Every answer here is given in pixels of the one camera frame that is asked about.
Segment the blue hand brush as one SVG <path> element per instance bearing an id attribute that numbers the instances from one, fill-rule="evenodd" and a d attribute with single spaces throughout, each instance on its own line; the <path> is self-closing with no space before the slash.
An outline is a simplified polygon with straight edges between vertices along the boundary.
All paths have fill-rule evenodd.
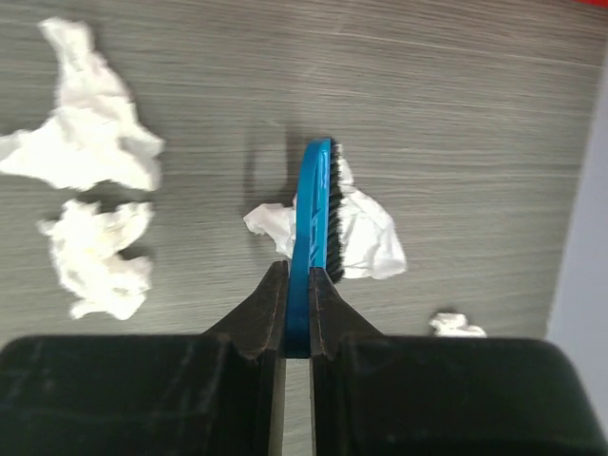
<path id="1" fill-rule="evenodd" d="M 340 144 L 333 138 L 322 138 L 309 142 L 300 166 L 285 324 L 290 358 L 310 356 L 310 270 L 324 269 L 333 283 L 344 276 L 340 160 Z"/>

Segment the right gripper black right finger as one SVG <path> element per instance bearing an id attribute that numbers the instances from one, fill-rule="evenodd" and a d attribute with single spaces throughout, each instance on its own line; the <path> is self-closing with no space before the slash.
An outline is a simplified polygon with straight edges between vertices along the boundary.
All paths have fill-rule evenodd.
<path id="1" fill-rule="evenodd" d="M 308 299 L 313 453 L 340 455 L 349 446 L 351 417 L 341 343 L 384 335 L 341 297 L 322 268 L 311 269 Z"/>

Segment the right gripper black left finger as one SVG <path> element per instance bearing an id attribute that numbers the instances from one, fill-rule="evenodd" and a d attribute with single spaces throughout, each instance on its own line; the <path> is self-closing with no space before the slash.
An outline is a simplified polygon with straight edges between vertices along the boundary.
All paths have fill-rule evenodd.
<path id="1" fill-rule="evenodd" d="M 271 264 L 255 290 L 204 334 L 225 344 L 209 405 L 207 455 L 282 453 L 288 265 Z"/>

